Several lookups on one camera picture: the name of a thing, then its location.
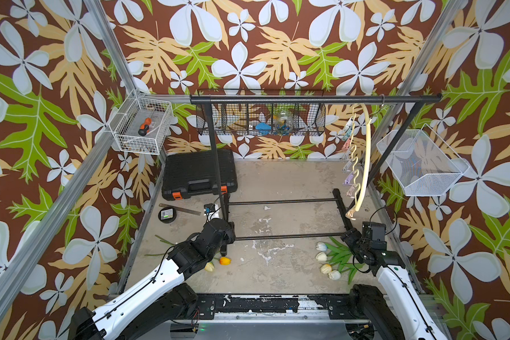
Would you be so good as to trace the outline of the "black metal clothes rack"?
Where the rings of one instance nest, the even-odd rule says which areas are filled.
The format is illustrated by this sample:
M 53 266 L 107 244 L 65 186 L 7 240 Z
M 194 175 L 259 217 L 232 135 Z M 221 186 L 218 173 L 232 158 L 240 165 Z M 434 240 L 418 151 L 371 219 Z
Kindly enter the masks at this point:
M 411 123 L 424 105 L 429 103 L 439 103 L 443 96 L 439 93 L 437 95 L 426 95 L 426 96 L 189 96 L 191 104 L 200 106 L 202 112 L 205 115 L 205 121 L 208 123 L 208 130 L 211 136 L 212 143 L 212 156 L 215 164 L 216 176 L 220 176 L 220 166 L 218 160 L 218 149 L 215 145 L 215 138 L 217 134 L 215 132 L 215 124 L 213 122 L 213 110 L 212 107 L 215 104 L 317 104 L 318 106 L 331 105 L 361 105 L 361 104 L 382 104 L 398 106 L 400 104 L 412 103 L 414 107 L 412 112 L 407 117 L 405 123 Z M 344 200 L 340 194 L 338 188 L 332 191 L 332 195 L 329 198 L 282 198 L 281 194 L 286 193 L 287 186 L 290 187 L 293 193 L 301 193 L 304 184 L 307 184 L 309 180 L 308 171 L 314 170 L 318 165 L 317 162 L 293 162 L 286 160 L 277 161 L 241 161 L 239 163 L 241 171 L 247 171 L 248 174 L 256 174 L 257 182 L 263 185 L 262 189 L 257 189 L 258 194 L 263 192 L 272 194 L 272 197 L 268 197 L 265 201 L 259 199 L 257 201 L 231 201 L 230 198 L 220 197 L 220 206 L 224 211 L 223 215 L 225 219 L 229 218 L 229 208 L 232 206 L 241 205 L 281 205 L 281 204 L 299 204 L 299 203 L 328 203 L 333 202 L 336 205 L 337 212 L 340 214 L 340 218 L 344 227 L 338 232 L 320 232 L 312 234 L 297 234 L 297 235 L 260 235 L 258 237 L 252 237 L 252 240 L 270 240 L 270 239 L 299 239 L 299 238 L 318 238 L 318 237 L 334 237 L 340 236 L 344 232 L 354 230 L 355 227 L 352 225 L 351 220 L 346 217 L 347 207 L 344 205 Z M 293 184 L 298 184 L 300 187 L 294 188 Z

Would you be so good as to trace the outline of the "yellow tulip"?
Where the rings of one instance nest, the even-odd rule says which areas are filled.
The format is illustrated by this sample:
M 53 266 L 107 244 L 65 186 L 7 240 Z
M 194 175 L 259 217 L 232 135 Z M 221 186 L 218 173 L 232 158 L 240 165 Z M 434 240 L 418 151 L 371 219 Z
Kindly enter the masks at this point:
M 214 272 L 215 270 L 215 265 L 212 263 L 212 262 L 208 262 L 206 265 L 205 265 L 205 268 L 204 268 L 207 272 Z

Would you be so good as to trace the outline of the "cream clip hanger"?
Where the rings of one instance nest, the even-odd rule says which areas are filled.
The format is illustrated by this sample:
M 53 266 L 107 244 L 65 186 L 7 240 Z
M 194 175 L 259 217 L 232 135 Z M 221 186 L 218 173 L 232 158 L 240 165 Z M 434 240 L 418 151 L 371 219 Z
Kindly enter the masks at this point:
M 345 165 L 345 170 L 350 170 L 350 190 L 348 191 L 348 195 L 353 199 L 353 206 L 347 209 L 345 213 L 346 218 L 350 220 L 355 220 L 355 214 L 360 211 L 361 206 L 364 202 L 364 198 L 366 196 L 367 185 L 368 185 L 368 175 L 370 171 L 371 165 L 371 118 L 368 113 L 367 106 L 365 104 L 361 104 L 362 116 L 364 117 L 365 125 L 365 153 L 366 156 L 362 160 L 359 158 L 358 146 L 354 141 L 356 132 L 355 130 L 359 126 L 357 121 L 357 114 L 352 111 L 353 117 L 348 121 L 347 132 L 349 132 L 349 136 L 347 139 L 348 149 L 347 149 L 347 157 L 348 160 Z

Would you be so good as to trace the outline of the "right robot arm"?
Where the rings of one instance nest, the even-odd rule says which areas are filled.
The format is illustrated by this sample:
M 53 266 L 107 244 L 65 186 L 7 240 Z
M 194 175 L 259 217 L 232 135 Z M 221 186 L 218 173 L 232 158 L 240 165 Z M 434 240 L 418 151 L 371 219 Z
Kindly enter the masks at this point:
M 353 288 L 358 310 L 373 323 L 382 339 L 445 339 L 412 284 L 399 254 L 390 251 L 386 228 L 381 223 L 364 222 L 361 229 L 348 227 L 341 240 L 354 260 L 368 266 L 384 288 L 391 307 L 382 293 L 363 285 Z

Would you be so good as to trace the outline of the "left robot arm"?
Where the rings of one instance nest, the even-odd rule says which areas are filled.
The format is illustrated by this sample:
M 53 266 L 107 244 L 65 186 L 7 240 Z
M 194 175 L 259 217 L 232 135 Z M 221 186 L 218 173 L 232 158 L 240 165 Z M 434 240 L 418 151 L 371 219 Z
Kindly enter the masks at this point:
M 193 315 L 198 296 L 185 281 L 235 239 L 232 222 L 209 220 L 201 232 L 172 246 L 156 269 L 123 294 L 96 310 L 76 311 L 67 338 L 138 339 L 165 321 Z

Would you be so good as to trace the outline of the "orange tulip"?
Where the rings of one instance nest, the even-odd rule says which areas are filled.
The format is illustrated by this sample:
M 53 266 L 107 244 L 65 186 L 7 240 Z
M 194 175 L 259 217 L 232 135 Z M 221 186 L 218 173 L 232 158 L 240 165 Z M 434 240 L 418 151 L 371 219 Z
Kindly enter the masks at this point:
M 222 256 L 220 259 L 219 259 L 219 263 L 220 265 L 222 266 L 228 266 L 228 265 L 231 265 L 232 263 L 232 260 L 226 256 Z

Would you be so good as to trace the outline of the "metal ruler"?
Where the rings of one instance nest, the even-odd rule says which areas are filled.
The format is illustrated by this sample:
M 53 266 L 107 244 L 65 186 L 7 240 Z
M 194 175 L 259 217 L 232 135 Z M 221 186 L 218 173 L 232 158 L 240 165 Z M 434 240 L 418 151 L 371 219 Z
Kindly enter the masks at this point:
M 197 215 L 197 216 L 200 216 L 200 215 L 203 214 L 202 211 L 195 211 L 195 210 L 192 210 L 192 209 L 182 208 L 182 207 L 178 207 L 178 206 L 174 206 L 174 205 L 169 205 L 169 204 L 165 204 L 165 203 L 160 203 L 159 207 L 160 208 L 166 208 L 166 209 L 174 208 L 178 212 L 188 213 L 188 214 Z

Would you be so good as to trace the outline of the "round black digital scale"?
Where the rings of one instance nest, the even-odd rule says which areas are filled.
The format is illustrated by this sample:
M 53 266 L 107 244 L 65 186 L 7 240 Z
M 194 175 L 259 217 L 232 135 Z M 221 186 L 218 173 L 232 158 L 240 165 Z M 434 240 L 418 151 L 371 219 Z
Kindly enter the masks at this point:
M 162 208 L 157 215 L 160 222 L 170 224 L 177 219 L 177 210 L 173 207 Z

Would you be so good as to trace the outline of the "black plastic tool case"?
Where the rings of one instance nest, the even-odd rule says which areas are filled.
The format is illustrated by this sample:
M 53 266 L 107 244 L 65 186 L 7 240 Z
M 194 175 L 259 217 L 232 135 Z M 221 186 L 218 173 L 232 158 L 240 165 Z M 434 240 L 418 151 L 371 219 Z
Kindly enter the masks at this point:
M 178 201 L 204 194 L 234 193 L 238 190 L 235 158 L 230 150 L 218 150 L 221 185 L 215 177 L 215 155 L 211 151 L 174 154 L 167 157 L 162 197 Z

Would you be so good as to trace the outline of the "white mesh basket right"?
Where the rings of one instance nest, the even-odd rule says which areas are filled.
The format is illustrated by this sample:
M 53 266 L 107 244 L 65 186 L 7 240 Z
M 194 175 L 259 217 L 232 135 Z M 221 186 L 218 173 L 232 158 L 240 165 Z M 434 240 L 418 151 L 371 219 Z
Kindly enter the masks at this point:
M 405 130 L 380 168 L 406 196 L 419 197 L 447 194 L 469 171 L 468 161 L 427 124 Z

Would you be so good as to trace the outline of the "blue object in basket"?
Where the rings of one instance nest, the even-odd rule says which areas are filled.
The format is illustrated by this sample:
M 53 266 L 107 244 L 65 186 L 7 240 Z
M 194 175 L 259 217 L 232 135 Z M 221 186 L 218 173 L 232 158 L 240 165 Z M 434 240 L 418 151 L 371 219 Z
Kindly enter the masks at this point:
M 267 135 L 271 132 L 272 128 L 270 125 L 266 124 L 266 123 L 258 123 L 256 125 L 256 130 L 261 134 L 261 135 Z

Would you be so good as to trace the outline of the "red black screwdriver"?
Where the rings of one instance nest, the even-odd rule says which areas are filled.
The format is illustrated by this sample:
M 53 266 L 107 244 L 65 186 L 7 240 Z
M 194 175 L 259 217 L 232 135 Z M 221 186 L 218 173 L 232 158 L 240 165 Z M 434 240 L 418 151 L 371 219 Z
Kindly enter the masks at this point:
M 152 119 L 146 118 L 144 123 L 140 126 L 140 128 L 138 130 L 139 136 L 142 136 L 142 137 L 146 136 L 150 131 L 151 124 L 152 124 Z

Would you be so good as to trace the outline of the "clear plastic jar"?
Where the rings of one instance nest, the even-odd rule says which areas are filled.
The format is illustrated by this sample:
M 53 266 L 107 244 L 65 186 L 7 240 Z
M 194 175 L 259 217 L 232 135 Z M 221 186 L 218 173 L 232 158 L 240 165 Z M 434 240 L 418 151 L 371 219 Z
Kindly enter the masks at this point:
M 274 126 L 277 135 L 289 135 L 294 130 L 293 115 L 288 110 L 282 110 L 274 116 Z

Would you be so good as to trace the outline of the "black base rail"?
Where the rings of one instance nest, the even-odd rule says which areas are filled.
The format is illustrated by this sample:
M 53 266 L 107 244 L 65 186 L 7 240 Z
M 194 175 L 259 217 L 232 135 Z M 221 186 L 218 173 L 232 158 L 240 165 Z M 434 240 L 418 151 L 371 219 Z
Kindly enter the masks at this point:
M 199 312 L 200 320 L 214 320 L 218 313 L 229 314 L 322 314 L 330 320 L 368 319 L 373 313 L 385 310 L 385 298 L 374 292 L 314 295 L 233 295 L 199 294 L 176 320 L 189 320 Z

